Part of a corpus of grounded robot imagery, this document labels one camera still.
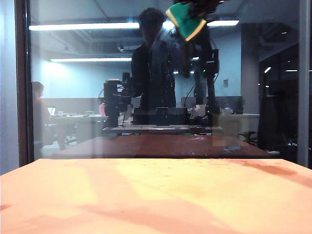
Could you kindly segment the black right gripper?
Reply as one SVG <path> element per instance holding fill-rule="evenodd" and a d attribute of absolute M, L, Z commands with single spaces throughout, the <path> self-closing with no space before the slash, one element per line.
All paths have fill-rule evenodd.
<path fill-rule="evenodd" d="M 218 4 L 222 4 L 224 0 L 195 0 L 190 2 L 189 17 L 201 17 L 216 11 Z"/>

